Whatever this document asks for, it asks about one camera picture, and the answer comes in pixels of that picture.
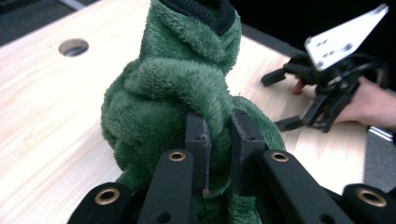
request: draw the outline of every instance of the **light wood tabletop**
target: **light wood tabletop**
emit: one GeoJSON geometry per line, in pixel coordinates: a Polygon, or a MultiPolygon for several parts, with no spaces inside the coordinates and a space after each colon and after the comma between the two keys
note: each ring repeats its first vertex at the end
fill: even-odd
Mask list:
{"type": "MultiPolygon", "coordinates": [[[[139,54],[148,10],[149,0],[102,0],[0,48],[1,223],[66,223],[89,190],[120,175],[101,135],[100,107],[106,88],[139,54]],[[59,47],[71,39],[89,49],[63,56],[59,47]]],[[[288,60],[243,36],[227,76],[231,94],[246,96],[273,121],[303,115],[312,89],[292,95],[292,76],[268,88],[260,83],[288,60]]],[[[365,134],[356,123],[282,133],[287,150],[337,193],[362,181],[365,134]]]]}

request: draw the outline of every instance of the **gray carpet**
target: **gray carpet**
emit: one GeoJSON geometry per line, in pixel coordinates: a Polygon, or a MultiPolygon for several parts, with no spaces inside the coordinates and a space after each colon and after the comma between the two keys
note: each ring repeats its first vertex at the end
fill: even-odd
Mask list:
{"type": "MultiPolygon", "coordinates": [[[[87,6],[95,0],[79,2],[87,6]]],[[[74,12],[74,9],[55,0],[0,0],[0,10],[0,46],[74,12]]],[[[285,55],[290,56],[297,51],[290,45],[246,25],[243,26],[243,32],[244,35],[285,55]]],[[[396,147],[371,132],[367,132],[367,138],[364,182],[389,191],[396,186],[396,147]]]]}

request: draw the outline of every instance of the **green fuzzy cloth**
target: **green fuzzy cloth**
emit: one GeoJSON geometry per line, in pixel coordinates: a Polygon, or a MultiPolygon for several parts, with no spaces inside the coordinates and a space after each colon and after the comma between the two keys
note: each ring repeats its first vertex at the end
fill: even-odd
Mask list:
{"type": "Polygon", "coordinates": [[[251,116],[269,148],[285,148],[274,123],[228,91],[225,76],[240,40],[239,16],[226,0],[152,0],[140,55],[110,85],[102,105],[103,136],[122,170],[117,182],[130,188],[150,181],[160,156],[185,134],[189,111],[206,120],[210,194],[194,199],[195,223],[260,223],[255,198],[231,188],[234,108],[251,116]]]}

